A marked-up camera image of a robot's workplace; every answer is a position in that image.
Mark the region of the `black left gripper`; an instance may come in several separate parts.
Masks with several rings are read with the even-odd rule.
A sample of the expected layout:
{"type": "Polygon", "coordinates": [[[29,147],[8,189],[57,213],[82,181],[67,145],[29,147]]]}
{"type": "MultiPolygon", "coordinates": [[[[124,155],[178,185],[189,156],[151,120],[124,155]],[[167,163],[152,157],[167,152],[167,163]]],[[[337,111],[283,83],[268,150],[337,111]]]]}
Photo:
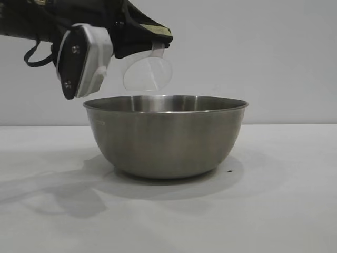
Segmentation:
{"type": "Polygon", "coordinates": [[[153,44],[165,49],[173,40],[171,30],[152,20],[129,1],[76,1],[77,18],[107,29],[117,59],[150,51],[153,44]]]}

